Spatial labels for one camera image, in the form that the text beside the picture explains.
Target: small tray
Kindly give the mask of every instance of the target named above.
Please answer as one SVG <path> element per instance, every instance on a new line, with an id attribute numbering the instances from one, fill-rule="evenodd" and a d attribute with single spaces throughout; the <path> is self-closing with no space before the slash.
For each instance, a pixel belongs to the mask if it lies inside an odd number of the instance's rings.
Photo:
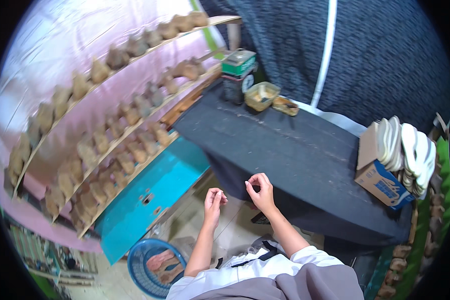
<path id="1" fill-rule="evenodd" d="M 299 113 L 299 106 L 283 96 L 277 96 L 271 105 L 277 111 L 281 111 L 289 116 L 296 116 Z"/>
<path id="2" fill-rule="evenodd" d="M 245 103 L 256 111 L 264 111 L 272 104 L 279 93 L 280 88 L 275 84 L 267 81 L 260 82 L 246 91 Z"/>

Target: black work table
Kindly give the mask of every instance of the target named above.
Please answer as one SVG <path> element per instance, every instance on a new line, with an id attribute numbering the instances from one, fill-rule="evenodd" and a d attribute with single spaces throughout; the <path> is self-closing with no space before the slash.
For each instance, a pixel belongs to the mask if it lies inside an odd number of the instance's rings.
<path id="1" fill-rule="evenodd" d="M 411 204 L 393 211 L 354 182 L 356 136 L 303 110 L 257 113 L 222 93 L 219 79 L 173 127 L 205 152 L 230 195 L 250 199 L 244 181 L 263 172 L 276 206 L 301 229 L 370 246 L 408 240 Z"/>

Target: wooden shelf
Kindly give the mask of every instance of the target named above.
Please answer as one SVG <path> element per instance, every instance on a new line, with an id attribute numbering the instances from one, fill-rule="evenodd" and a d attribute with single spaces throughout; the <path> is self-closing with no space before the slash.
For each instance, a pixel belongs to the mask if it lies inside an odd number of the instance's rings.
<path id="1" fill-rule="evenodd" d="M 153 51 L 159 49 L 160 47 L 162 47 L 162 46 L 164 46 L 164 45 L 167 45 L 167 44 L 169 44 L 169 43 L 171 43 L 171 42 L 173 42 L 173 41 L 175 41 L 175 40 L 177 40 L 177 39 L 180 39 L 180 38 L 183 37 L 183 36 L 186 36 L 186 35 L 188 35 L 188 34 L 190 34 L 190 33 L 193 33 L 193 32 L 199 31 L 199 30 L 202 30 L 202 29 L 207 28 L 207 27 L 216 26 L 216 25 L 219 25 L 219 24 L 240 24 L 241 22 L 242 22 L 242 21 L 241 21 L 241 17 L 240 17 L 240 16 L 228 16 L 228 15 L 227 15 L 227 16 L 215 16 L 215 17 L 210 17 L 210 18 L 208 18 L 208 25 L 207 25 L 207 26 L 203 26 L 203 27 L 195 27 L 195 28 L 193 28 L 192 30 L 190 30 L 190 31 L 188 31 L 188 32 L 181 32 L 181 33 L 179 33 L 176 37 L 174 37 L 174 38 L 172 38 L 172 39 L 163 40 L 163 41 L 160 43 L 160 45 L 157 45 L 157 46 L 155 46 L 155 47 L 148 48 L 148 50 L 145 52 L 145 54 L 143 54 L 143 55 L 141 55 L 141 56 L 138 56 L 138 57 L 133 57 L 133 58 L 131 58 L 130 61 L 128 62 L 128 64 L 127 64 L 125 67 L 123 67 L 123 68 L 121 68 L 121 69 L 118 69 L 118 70 L 113 70 L 112 72 L 110 72 L 110 75 L 108 76 L 108 78 L 105 79 L 103 82 L 107 81 L 107 80 L 110 79 L 113 75 L 117 74 L 118 72 L 120 72 L 121 70 L 125 69 L 127 66 L 131 65 L 132 63 L 136 62 L 137 60 L 141 59 L 142 57 L 146 56 L 147 54 L 150 54 L 151 52 L 153 52 Z M 79 99 L 79 100 L 77 100 L 77 101 L 73 101 L 73 100 L 70 100 L 70 101 L 69 101 L 69 103 L 68 103 L 68 109 L 66 110 L 66 113 L 65 113 L 61 118 L 59 118 L 59 119 L 57 119 L 57 120 L 55 120 L 55 121 L 53 122 L 50 131 L 49 131 L 47 134 L 44 134 L 44 135 L 42 136 L 42 138 L 41 138 L 40 141 L 38 142 L 37 147 L 36 147 L 35 149 L 33 149 L 32 152 L 30 153 L 30 157 L 28 158 L 28 161 L 23 165 L 23 169 L 22 169 L 22 171 L 21 171 L 21 173 L 20 173 L 20 175 L 19 175 L 19 177 L 18 177 L 18 180 L 17 180 L 17 185 L 16 185 L 16 186 L 14 187 L 14 189 L 13 189 L 12 199 L 15 199 L 15 198 L 17 197 L 17 191 L 18 191 L 18 188 L 19 188 L 19 186 L 21 185 L 22 180 L 24 179 L 25 173 L 27 172 L 27 169 L 28 169 L 28 167 L 29 167 L 29 165 L 30 165 L 32 159 L 34 158 L 35 154 L 38 152 L 38 149 L 42 146 L 42 144 L 44 143 L 44 141 L 46 140 L 46 138 L 48 137 L 48 135 L 49 135 L 49 134 L 52 132 L 52 130 L 55 128 L 55 126 L 57 126 L 58 123 L 66 116 L 66 114 L 70 113 L 70 111 L 71 111 L 71 110 L 72 110 L 79 102 L 81 102 L 85 97 L 87 97 L 87 95 L 89 95 L 89 94 L 92 93 L 97 87 L 99 87 L 100 85 L 102 85 L 103 82 L 98 83 L 98 84 L 94 84 L 94 85 L 90 88 L 90 91 L 88 91 L 88 93 L 86 93 L 86 94 L 84 95 L 84 97 L 82 97 L 82 99 Z"/>
<path id="2" fill-rule="evenodd" d="M 155 108 L 151 111 L 150 116 L 152 116 L 154 113 L 156 113 L 157 111 L 159 111 L 162 107 L 164 107 L 165 105 L 167 105 L 168 102 L 170 102 L 172 99 L 175 99 L 178 95 L 180 95 L 180 93 L 182 93 L 183 91 L 185 91 L 185 90 L 191 88 L 194 84 L 197 83 L 197 81 L 200 81 L 201 79 L 207 78 L 208 76 L 210 76 L 210 75 L 212 75 L 213 73 L 217 72 L 217 70 L 218 70 L 220 67 L 221 67 L 221 64 L 216 64 L 216 65 L 210 67 L 210 69 L 208 69 L 207 72 L 206 72 L 205 74 L 201 75 L 196 81 L 187 81 L 184 85 L 182 85 L 182 86 L 179 88 L 179 90 L 178 90 L 177 93 L 174 93 L 174 94 L 172 94 L 172 95 L 169 95 L 168 97 L 166 97 L 166 98 L 163 100 L 162 105 L 160 105 L 160 106 L 158 106 L 158 107 L 155 107 Z M 107 156 L 108 156 L 110 153 L 112 153 L 112 151 L 113 151 L 115 148 L 117 148 L 117 147 L 118 147 L 118 146 L 126 139 L 126 137 L 128 137 L 132 132 L 134 132 L 137 128 L 140 127 L 140 125 L 142 125 L 142 124 L 145 123 L 146 121 L 147 121 L 147 118 L 143 118 L 143 117 L 140 118 L 140 120 L 138 120 L 137 124 L 135 124 L 135 125 L 133 125 L 133 126 L 128 126 L 128 127 L 126 127 L 125 131 L 123 132 L 123 135 L 122 135 L 120 138 L 111 141 L 111 142 L 109 143 L 109 146 L 108 146 L 108 151 L 107 151 L 106 153 L 104 153 L 104 154 L 102 154 L 102 155 L 100 155 L 100 156 L 98 157 L 98 160 L 97 160 L 96 165 L 95 165 L 93 168 L 88 169 L 88 170 L 86 170 L 86 171 L 84 172 L 84 174 L 83 174 L 83 180 L 82 180 L 82 182 L 81 182 L 80 184 L 75 185 L 75 187 L 73 188 L 73 194 L 75 194 L 75 193 L 78 191 L 78 189 L 81 187 L 81 185 L 82 185 L 84 182 L 87 181 L 88 177 L 89 177 L 89 176 L 93 173 L 93 171 L 94 171 L 94 170 L 102 163 L 102 161 L 103 161 L 104 159 L 106 159 Z M 67 202 L 70 201 L 70 199 L 71 199 L 71 198 L 66 198 L 66 199 L 65 199 L 65 204 L 67 204 Z M 59 207 L 59 208 L 58 208 L 59 214 L 60 214 L 60 211 L 62 210 L 63 207 L 65 207 L 65 205 L 63 205 L 62 207 Z M 52 223 L 55 222 L 55 220 L 56 220 L 58 217 L 59 217 L 59 215 L 54 215 L 54 216 L 52 217 Z"/>
<path id="3" fill-rule="evenodd" d="M 176 139 L 178 139 L 179 133 L 176 132 L 176 131 L 174 131 L 174 132 L 172 132 L 169 136 L 170 136 L 170 144 L 172 144 Z M 137 175 L 140 174 L 140 172 L 142 172 L 142 171 L 143 171 L 143 170 L 144 170 L 144 169 L 145 169 L 145 168 L 146 168 L 146 167 L 147 167 L 154 159 L 156 159 L 157 156 L 159 156 L 160 153 L 162 153 L 166 148 L 167 148 L 167 147 L 164 147 L 164 146 L 162 146 L 162 145 L 159 145 L 159 146 L 158 146 L 158 151 L 157 151 L 157 153 L 156 153 L 155 155 L 150 156 L 150 157 L 147 159 L 147 161 L 145 161 L 144 163 L 136 165 L 136 166 L 135 166 L 135 170 L 133 171 L 133 174 L 131 174 L 131 175 L 129 175 L 129 176 L 126 176 L 126 180 L 127 180 L 128 184 L 130 184 L 130 183 L 132 182 L 132 180 L 134 180 L 135 177 L 137 177 Z M 98 205 L 98 212 L 97 212 L 97 214 L 93 217 L 93 219 L 91 220 L 91 223 L 88 224 L 88 225 L 85 225 L 85 227 L 83 228 L 83 230 L 78 231 L 77 237 L 78 237 L 79 239 L 81 239 L 81 238 L 84 236 L 85 232 L 87 232 L 87 230 L 90 228 L 90 226 L 92 226 L 92 224 L 95 223 L 95 221 L 96 221 L 96 220 L 98 219 L 98 217 L 105 211 L 105 209 L 108 207 L 108 205 L 109 205 L 110 203 L 112 203 L 112 201 L 114 201 L 115 198 L 117 198 L 118 195 L 120 195 L 120 193 L 121 193 L 122 191 L 123 191 L 123 189 L 120 189 L 120 190 L 116 193 L 116 195 L 113 197 L 113 199 L 111 199 L 110 201 L 107 201 L 107 203 Z"/>

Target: pink fabric piece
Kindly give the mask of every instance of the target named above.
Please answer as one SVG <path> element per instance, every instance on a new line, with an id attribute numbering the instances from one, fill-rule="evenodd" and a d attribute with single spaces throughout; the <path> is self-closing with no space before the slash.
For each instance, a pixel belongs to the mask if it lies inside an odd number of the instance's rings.
<path id="1" fill-rule="evenodd" d="M 52 227 L 28 203 L 11 201 L 3 190 L 3 169 L 10 150 L 26 130 L 28 117 L 36 113 L 39 103 L 50 102 L 54 86 L 72 86 L 73 70 L 88 72 L 92 57 L 104 61 L 111 43 L 120 46 L 128 34 L 155 29 L 174 14 L 186 15 L 191 10 L 190 3 L 182 0 L 36 2 L 17 31 L 0 75 L 0 205 L 9 215 L 51 241 L 82 251 L 101 251 L 96 241 L 80 241 L 71 230 L 60 225 Z M 84 131 L 91 132 L 97 124 L 104 123 L 105 113 L 117 111 L 120 100 L 131 102 L 132 93 L 142 93 L 146 83 L 156 81 L 167 66 L 207 52 L 202 32 L 191 33 L 107 79 L 52 130 L 28 168 L 25 187 L 35 197 L 43 198 L 45 186 L 55 178 L 58 166 Z M 217 62 L 208 61 L 205 66 L 213 63 Z M 150 120 L 158 120 L 180 99 L 171 101 Z M 69 210 L 65 207 L 61 214 L 68 218 Z"/>

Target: person's left hand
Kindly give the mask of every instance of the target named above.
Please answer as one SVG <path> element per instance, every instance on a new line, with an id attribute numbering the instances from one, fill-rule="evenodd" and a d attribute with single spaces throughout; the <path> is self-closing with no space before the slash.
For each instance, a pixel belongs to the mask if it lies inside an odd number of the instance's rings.
<path id="1" fill-rule="evenodd" d="M 215 230 L 218 226 L 220 217 L 220 206 L 227 204 L 228 199 L 224 192 L 219 188 L 208 189 L 205 197 L 205 218 L 203 226 L 210 226 Z"/>

